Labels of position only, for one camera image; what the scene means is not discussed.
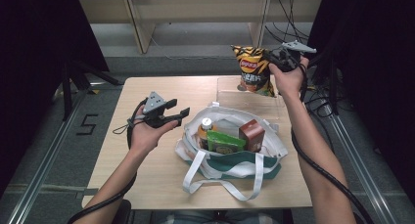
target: tote bag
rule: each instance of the tote bag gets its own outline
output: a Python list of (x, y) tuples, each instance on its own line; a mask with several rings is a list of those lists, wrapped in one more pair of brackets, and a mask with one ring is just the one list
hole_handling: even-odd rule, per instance
[[(201, 149), (197, 132), (205, 117), (213, 121), (218, 131), (233, 136), (238, 136), (240, 126), (255, 119), (265, 131), (260, 152), (242, 151), (222, 155)], [(240, 201), (256, 198), (259, 195), (262, 180), (275, 178), (281, 169), (281, 159), (288, 153), (277, 136), (277, 131), (278, 125), (270, 124), (254, 114), (223, 108), (218, 103), (212, 103), (184, 125), (183, 137), (177, 142), (176, 153), (190, 165), (183, 181), (183, 190), (193, 194), (205, 183), (220, 183)], [(207, 179), (192, 183), (197, 172)], [(254, 188), (250, 196), (244, 196), (230, 181), (226, 180), (236, 178), (254, 179)]]

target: orange bottle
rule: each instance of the orange bottle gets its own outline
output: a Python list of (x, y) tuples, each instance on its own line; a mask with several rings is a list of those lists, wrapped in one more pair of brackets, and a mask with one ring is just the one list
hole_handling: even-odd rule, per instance
[(202, 123), (198, 128), (201, 149), (208, 149), (208, 130), (216, 130), (216, 127), (210, 118), (203, 118)]

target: chip bag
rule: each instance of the chip bag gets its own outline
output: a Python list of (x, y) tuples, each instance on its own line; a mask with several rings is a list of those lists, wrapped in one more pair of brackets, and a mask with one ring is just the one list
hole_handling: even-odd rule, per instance
[(274, 86), (270, 81), (269, 62), (262, 57), (265, 49), (242, 46), (232, 46), (232, 49), (242, 71), (238, 89), (275, 97)]

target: person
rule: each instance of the person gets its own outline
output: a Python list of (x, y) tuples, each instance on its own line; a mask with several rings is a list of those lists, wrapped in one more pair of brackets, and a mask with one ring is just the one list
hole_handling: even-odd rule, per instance
[[(306, 68), (308, 66), (308, 59), (301, 57), (300, 63)], [(346, 186), (346, 177), (342, 166), (318, 132), (299, 98), (299, 91), (303, 79), (301, 69), (296, 68), (290, 72), (282, 72), (273, 64), (270, 64), (269, 68), (274, 75), (276, 88), (287, 106), (290, 122), (292, 123), (293, 131), (300, 148), (312, 160)], [(124, 188), (132, 179), (145, 157), (157, 146), (160, 137), (169, 130), (172, 130), (176, 125), (177, 121), (171, 121), (161, 128), (154, 129), (145, 123), (137, 124), (132, 133), (131, 149), (125, 156), (125, 159), (99, 190), (97, 195), (85, 207), (105, 201), (113, 196), (115, 192)], [(302, 157), (299, 157), (299, 163), (302, 176), (310, 192), (316, 223), (356, 223), (348, 198), (330, 181), (312, 168)], [(121, 199), (82, 217), (75, 223), (112, 223), (120, 202)], [(198, 215), (194, 215), (194, 212), (159, 213), (163, 214), (163, 218), (160, 218), (159, 215), (155, 221), (173, 223), (171, 222), (172, 218), (174, 219), (174, 223), (203, 223), (213, 217), (212, 211), (201, 210), (198, 212)], [(236, 216), (236, 218), (233, 221), (223, 223), (260, 223), (258, 222), (258, 218), (256, 220), (251, 219), (254, 215), (273, 219), (272, 213), (267, 213), (266, 211), (229, 212)]]

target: white bottle cap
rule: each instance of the white bottle cap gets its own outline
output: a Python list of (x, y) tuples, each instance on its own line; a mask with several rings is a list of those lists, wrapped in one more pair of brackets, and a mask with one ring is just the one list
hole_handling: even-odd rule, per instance
[(204, 129), (204, 130), (210, 130), (211, 129), (211, 119), (210, 118), (202, 119), (202, 129)]

